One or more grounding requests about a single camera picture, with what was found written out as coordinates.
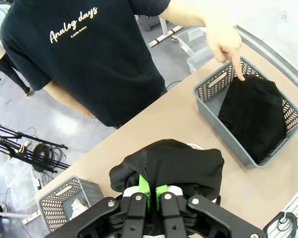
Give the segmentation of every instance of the black garment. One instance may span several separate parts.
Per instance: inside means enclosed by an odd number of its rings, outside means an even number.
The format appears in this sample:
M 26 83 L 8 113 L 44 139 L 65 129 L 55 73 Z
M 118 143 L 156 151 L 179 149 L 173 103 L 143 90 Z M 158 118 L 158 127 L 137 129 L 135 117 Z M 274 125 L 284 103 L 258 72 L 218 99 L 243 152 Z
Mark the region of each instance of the black garment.
M 231 82 L 218 118 L 259 164 L 286 137 L 282 95 L 272 81 L 245 79 Z
M 160 94 L 159 98 L 162 97 L 164 94 L 166 94 L 168 92 L 168 90 L 166 89 L 166 87 L 164 87 L 162 93 Z M 117 126 L 113 126 L 115 129 L 119 129 L 123 126 L 124 124 L 120 124 L 120 125 L 117 125 Z
M 217 149 L 197 150 L 176 140 L 161 140 L 127 156 L 109 172 L 111 188 L 123 192 L 139 185 L 139 174 L 155 190 L 161 185 L 175 185 L 184 197 L 201 194 L 218 197 L 224 160 Z
M 30 92 L 30 88 L 21 80 L 18 74 L 15 72 L 14 68 L 17 70 L 13 61 L 5 54 L 0 59 L 0 71 L 6 74 L 12 81 L 14 81 L 21 89 L 27 94 Z
M 52 79 L 103 124 L 126 123 L 164 88 L 134 14 L 170 0 L 16 0 L 3 45 L 34 90 Z

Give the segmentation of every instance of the floor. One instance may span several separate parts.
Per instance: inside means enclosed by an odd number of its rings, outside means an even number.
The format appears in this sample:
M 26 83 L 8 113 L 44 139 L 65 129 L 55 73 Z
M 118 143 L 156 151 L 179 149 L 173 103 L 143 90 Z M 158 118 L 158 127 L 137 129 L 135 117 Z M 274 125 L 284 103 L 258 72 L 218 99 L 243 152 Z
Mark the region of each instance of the floor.
M 160 26 L 152 31 L 142 30 L 145 42 L 148 44 L 162 34 Z M 166 39 L 150 49 L 152 58 L 165 78 L 166 86 L 171 82 L 183 80 L 190 75 L 186 64 L 188 55 L 170 39 Z M 0 124 L 18 131 L 26 131 L 41 139 L 69 147 L 65 163 L 72 164 L 82 155 L 115 132 L 115 129 L 105 127 L 96 119 L 79 115 L 69 108 L 57 103 L 47 92 L 41 90 L 32 97 L 25 97 L 22 90 L 6 77 L 0 82 Z M 0 201 L 8 205 L 12 203 L 11 193 L 6 193 L 7 187 L 3 177 L 2 166 L 7 157 L 0 153 Z M 18 211 L 31 214 L 37 211 L 37 206 Z M 14 218 L 3 220 L 1 228 L 4 238 L 43 238 L 47 231 L 41 218 L 22 226 L 20 220 Z

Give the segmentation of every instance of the beige tabletop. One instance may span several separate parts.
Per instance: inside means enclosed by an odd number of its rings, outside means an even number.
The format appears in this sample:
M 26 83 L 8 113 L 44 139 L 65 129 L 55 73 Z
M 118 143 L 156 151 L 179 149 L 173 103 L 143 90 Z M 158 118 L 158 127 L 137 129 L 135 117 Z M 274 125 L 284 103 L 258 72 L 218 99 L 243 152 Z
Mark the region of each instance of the beige tabletop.
M 241 55 L 275 81 L 298 108 L 298 89 L 280 71 L 245 45 Z M 298 133 L 266 168 L 245 169 L 200 116 L 193 95 L 193 88 L 220 66 L 213 59 L 186 78 L 45 186 L 37 200 L 72 175 L 98 183 L 105 196 L 116 196 L 109 170 L 146 145 L 172 138 L 221 150 L 225 160 L 221 206 L 263 228 L 298 191 Z

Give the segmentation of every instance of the black folded cloth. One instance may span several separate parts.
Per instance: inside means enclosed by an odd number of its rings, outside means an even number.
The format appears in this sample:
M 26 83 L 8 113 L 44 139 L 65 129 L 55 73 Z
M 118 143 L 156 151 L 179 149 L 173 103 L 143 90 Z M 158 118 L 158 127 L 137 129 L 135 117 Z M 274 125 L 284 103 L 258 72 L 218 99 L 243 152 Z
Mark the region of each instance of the black folded cloth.
M 245 79 L 231 82 L 218 118 L 259 164 L 286 137 L 282 95 L 272 81 Z
M 111 188 L 123 192 L 139 185 L 139 175 L 151 191 L 161 185 L 175 185 L 184 197 L 201 194 L 213 200 L 218 197 L 224 160 L 217 149 L 197 150 L 182 142 L 160 140 L 127 156 L 109 172 Z

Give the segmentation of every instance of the basket handle hole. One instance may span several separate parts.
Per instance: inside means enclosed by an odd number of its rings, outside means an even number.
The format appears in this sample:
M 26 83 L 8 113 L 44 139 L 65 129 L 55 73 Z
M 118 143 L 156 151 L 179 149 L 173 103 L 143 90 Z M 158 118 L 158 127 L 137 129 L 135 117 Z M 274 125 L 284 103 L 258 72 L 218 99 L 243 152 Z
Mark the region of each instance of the basket handle hole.
M 216 83 L 218 83 L 220 80 L 222 80 L 227 75 L 227 72 L 223 73 L 221 76 L 219 76 L 217 79 L 215 79 L 213 82 L 211 82 L 208 87 L 213 87 Z
M 68 186 L 68 187 L 62 189 L 60 192 L 56 193 L 55 195 L 60 196 L 60 195 L 64 194 L 66 191 L 70 190 L 71 188 L 72 188 L 72 186 Z

